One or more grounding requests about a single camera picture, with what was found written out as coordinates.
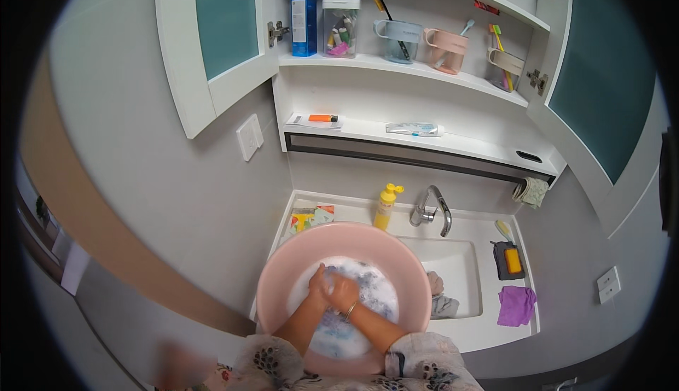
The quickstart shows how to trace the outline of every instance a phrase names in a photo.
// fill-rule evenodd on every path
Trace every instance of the sleeve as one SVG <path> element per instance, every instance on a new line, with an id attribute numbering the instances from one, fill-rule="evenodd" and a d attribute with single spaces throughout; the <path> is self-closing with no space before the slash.
<path id="1" fill-rule="evenodd" d="M 409 333 L 386 354 L 386 376 L 428 381 L 430 390 L 483 391 L 464 367 L 450 338 L 433 332 Z"/>
<path id="2" fill-rule="evenodd" d="M 251 335 L 245 339 L 227 389 L 289 390 L 304 376 L 300 353 L 279 337 Z"/>

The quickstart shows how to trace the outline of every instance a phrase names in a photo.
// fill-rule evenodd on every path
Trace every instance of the toothpaste tube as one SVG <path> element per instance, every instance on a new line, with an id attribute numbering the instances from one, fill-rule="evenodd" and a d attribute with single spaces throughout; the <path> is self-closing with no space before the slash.
<path id="1" fill-rule="evenodd" d="M 386 132 L 412 136 L 443 136 L 443 126 L 433 123 L 387 123 Z"/>

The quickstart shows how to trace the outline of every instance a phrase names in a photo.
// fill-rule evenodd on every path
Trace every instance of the purple cloth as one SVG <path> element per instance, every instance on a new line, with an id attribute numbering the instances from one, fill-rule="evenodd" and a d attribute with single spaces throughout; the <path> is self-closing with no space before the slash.
<path id="1" fill-rule="evenodd" d="M 533 317 L 533 304 L 538 301 L 532 289 L 524 286 L 503 286 L 500 296 L 498 325 L 517 327 L 528 325 Z"/>

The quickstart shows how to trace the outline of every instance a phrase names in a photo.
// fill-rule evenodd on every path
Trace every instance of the brush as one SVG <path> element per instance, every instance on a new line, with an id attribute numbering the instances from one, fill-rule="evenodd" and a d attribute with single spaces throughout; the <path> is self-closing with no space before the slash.
<path id="1" fill-rule="evenodd" d="M 297 232 L 304 230 L 304 222 L 316 214 L 316 209 L 293 209 L 290 214 L 297 219 Z"/>
<path id="2" fill-rule="evenodd" d="M 469 28 L 470 28 L 471 26 L 473 26 L 473 25 L 474 25 L 474 20 L 468 21 L 467 24 L 466 24 L 466 26 L 464 26 L 463 32 L 460 33 L 460 36 L 464 36 L 464 33 L 466 33 L 466 31 L 469 30 Z M 437 69 L 437 68 L 439 68 L 440 66 L 442 66 L 442 65 L 443 65 L 443 62 L 446 61 L 447 56 L 448 56 L 448 52 L 446 51 L 446 52 L 444 52 L 443 55 L 439 58 L 439 60 L 436 62 L 436 64 L 434 64 L 434 68 Z"/>
<path id="3" fill-rule="evenodd" d="M 384 0 L 373 0 L 375 1 L 375 5 L 378 6 L 378 10 L 380 12 L 386 12 L 386 16 L 389 18 L 389 20 L 393 21 L 394 19 L 391 18 L 391 14 L 389 13 L 389 10 L 386 9 L 386 4 L 384 3 Z M 399 46 L 401 47 L 401 51 L 403 51 L 403 56 L 405 57 L 406 60 L 410 61 L 410 54 L 408 54 L 408 49 L 405 49 L 405 44 L 402 41 L 398 41 Z"/>
<path id="4" fill-rule="evenodd" d="M 500 26 L 497 24 L 488 24 L 488 30 L 490 30 L 491 33 L 495 33 L 495 38 L 498 40 L 498 49 L 502 52 L 505 51 L 505 48 L 500 42 L 500 35 L 502 35 L 502 31 L 500 30 Z M 505 79 L 503 80 L 503 85 L 505 88 L 509 89 L 510 92 L 514 90 L 514 84 L 511 81 L 511 76 L 509 75 L 509 72 L 505 70 Z"/>
<path id="5" fill-rule="evenodd" d="M 506 223 L 501 220 L 496 220 L 495 221 L 495 227 L 498 228 L 498 232 L 503 234 L 503 236 L 510 242 L 513 243 L 514 240 L 511 238 L 511 232 L 509 231 L 509 227 L 507 227 Z"/>

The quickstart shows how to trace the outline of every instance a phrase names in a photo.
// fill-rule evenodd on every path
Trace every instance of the yellow soap bar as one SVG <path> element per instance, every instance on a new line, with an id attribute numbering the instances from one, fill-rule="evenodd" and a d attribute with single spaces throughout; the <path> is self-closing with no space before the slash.
<path id="1" fill-rule="evenodd" d="M 521 271 L 521 261 L 519 261 L 519 251 L 517 249 L 505 250 L 505 261 L 507 262 L 507 270 L 510 274 Z"/>

